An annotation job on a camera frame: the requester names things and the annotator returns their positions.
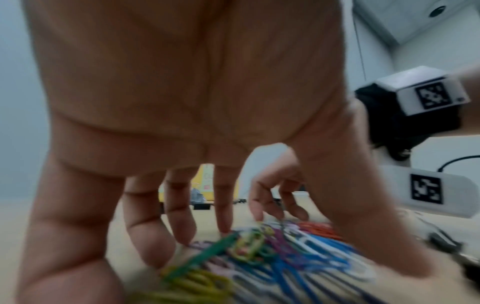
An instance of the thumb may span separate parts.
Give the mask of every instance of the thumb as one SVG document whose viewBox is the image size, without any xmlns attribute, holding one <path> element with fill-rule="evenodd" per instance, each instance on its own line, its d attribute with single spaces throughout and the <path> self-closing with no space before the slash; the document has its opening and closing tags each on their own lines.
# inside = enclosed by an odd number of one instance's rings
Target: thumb
<svg viewBox="0 0 480 304">
<path fill-rule="evenodd" d="M 288 144 L 318 209 L 367 257 L 402 274 L 428 276 L 424 250 L 408 234 L 366 137 L 365 113 L 332 100 Z"/>
</svg>

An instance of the ceiling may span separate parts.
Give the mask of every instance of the ceiling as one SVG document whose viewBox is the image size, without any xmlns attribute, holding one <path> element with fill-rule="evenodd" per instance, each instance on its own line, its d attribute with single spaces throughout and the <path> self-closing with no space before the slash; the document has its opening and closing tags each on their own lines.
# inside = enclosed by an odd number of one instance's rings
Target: ceiling
<svg viewBox="0 0 480 304">
<path fill-rule="evenodd" d="M 446 10 L 429 18 L 430 8 L 439 0 L 354 0 L 354 10 L 389 45 L 405 43 L 429 27 L 480 0 L 442 0 Z"/>
</svg>

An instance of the black cable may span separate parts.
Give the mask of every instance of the black cable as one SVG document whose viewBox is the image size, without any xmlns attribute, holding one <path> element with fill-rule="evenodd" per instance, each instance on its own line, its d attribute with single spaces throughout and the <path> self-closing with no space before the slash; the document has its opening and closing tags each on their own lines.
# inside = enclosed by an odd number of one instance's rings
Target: black cable
<svg viewBox="0 0 480 304">
<path fill-rule="evenodd" d="M 437 170 L 437 172 L 443 172 L 445 167 L 447 167 L 450 164 L 456 163 L 456 162 L 461 161 L 461 160 L 472 159 L 472 158 L 480 158 L 480 155 L 471 155 L 471 156 L 465 156 L 465 157 L 460 157 L 460 158 L 453 159 L 453 160 L 445 163 L 442 167 L 440 167 Z"/>
</svg>

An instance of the pile of paper clips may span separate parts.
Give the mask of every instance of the pile of paper clips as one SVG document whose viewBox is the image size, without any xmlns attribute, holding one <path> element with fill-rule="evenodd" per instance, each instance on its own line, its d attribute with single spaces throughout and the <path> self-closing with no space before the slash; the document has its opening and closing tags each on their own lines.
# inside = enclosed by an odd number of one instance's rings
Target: pile of paper clips
<svg viewBox="0 0 480 304">
<path fill-rule="evenodd" d="M 291 222 L 261 223 L 190 247 L 200 252 L 160 272 L 163 291 L 138 295 L 156 303 L 385 303 L 352 283 L 375 278 L 354 248 Z"/>
</svg>

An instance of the wooden table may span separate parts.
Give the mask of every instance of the wooden table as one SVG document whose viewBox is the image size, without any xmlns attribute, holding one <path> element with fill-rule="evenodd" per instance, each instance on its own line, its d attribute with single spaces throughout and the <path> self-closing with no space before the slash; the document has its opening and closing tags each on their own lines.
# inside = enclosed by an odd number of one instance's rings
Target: wooden table
<svg viewBox="0 0 480 304">
<path fill-rule="evenodd" d="M 307 198 L 299 200 L 300 205 L 311 214 L 312 220 L 325 219 Z M 0 303 L 13 303 L 13 290 L 29 208 L 30 204 L 27 202 L 0 205 Z M 218 239 L 219 234 L 213 224 L 215 222 L 213 210 L 196 210 L 193 211 L 193 215 L 198 230 L 195 239 Z M 477 238 L 476 244 L 480 244 L 479 225 L 471 222 L 472 220 L 446 218 L 443 221 L 452 227 L 459 227 L 464 233 L 470 233 L 470 238 Z M 255 224 L 246 204 L 234 206 L 233 224 L 236 227 Z M 158 284 L 155 272 L 142 263 L 130 243 L 121 210 L 117 210 L 110 226 L 107 257 L 122 278 L 127 290 L 155 288 Z M 366 289 L 388 303 L 480 303 L 480 293 L 462 278 L 460 268 L 451 261 L 449 256 L 431 251 L 431 258 L 438 268 L 435 277 L 425 280 L 412 279 L 402 277 L 388 269 L 376 267 L 378 279 L 375 284 L 369 284 Z"/>
</svg>

